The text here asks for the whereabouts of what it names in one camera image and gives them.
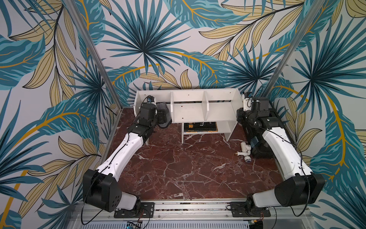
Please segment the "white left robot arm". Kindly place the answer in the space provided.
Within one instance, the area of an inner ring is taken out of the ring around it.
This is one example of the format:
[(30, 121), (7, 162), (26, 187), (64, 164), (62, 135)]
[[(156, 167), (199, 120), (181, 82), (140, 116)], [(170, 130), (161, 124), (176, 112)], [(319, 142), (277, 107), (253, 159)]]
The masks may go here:
[(107, 212), (137, 210), (139, 198), (122, 192), (118, 181), (133, 155), (145, 144), (157, 125), (156, 103), (142, 103), (136, 121), (117, 149), (97, 169), (83, 175), (83, 203)]

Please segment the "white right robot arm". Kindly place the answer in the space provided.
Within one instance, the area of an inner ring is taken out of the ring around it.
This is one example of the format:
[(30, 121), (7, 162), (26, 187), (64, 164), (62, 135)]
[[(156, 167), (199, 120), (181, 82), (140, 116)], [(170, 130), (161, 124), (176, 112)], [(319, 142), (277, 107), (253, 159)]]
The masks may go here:
[(271, 215), (269, 208), (299, 205), (306, 208), (315, 203), (325, 179), (304, 162), (301, 150), (291, 142), (277, 112), (270, 108), (270, 101), (265, 97), (243, 95), (243, 107), (237, 110), (236, 117), (251, 138), (248, 143), (241, 143), (237, 155), (243, 156), (247, 163), (261, 153), (274, 156), (284, 181), (271, 190), (248, 195), (245, 202), (231, 202), (232, 216), (263, 219)]

